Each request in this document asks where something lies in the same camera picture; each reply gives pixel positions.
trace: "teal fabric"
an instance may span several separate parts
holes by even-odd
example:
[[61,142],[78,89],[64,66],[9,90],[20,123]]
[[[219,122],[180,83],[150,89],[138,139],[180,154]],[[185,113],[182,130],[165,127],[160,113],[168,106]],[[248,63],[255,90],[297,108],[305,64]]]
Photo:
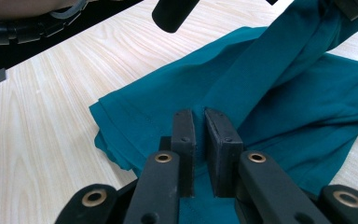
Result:
[[358,31],[331,1],[296,0],[269,28],[240,28],[114,91],[90,107],[95,145],[142,172],[172,115],[191,108],[198,137],[196,197],[181,223],[236,223],[231,199],[213,198],[202,141],[205,107],[225,112],[250,149],[272,156],[315,194],[358,135],[358,62],[326,54]]

